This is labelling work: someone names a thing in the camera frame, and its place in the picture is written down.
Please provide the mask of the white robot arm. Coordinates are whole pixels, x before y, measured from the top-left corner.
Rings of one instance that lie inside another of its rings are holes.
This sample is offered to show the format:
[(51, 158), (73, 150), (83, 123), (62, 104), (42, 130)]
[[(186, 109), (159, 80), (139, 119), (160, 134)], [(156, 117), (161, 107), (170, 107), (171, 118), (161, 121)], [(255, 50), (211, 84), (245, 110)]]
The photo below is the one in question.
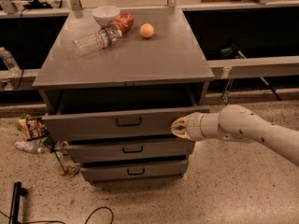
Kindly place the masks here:
[(191, 113), (175, 120), (171, 132), (193, 141), (252, 140), (299, 166), (299, 132), (266, 121), (241, 105), (227, 105), (218, 113)]

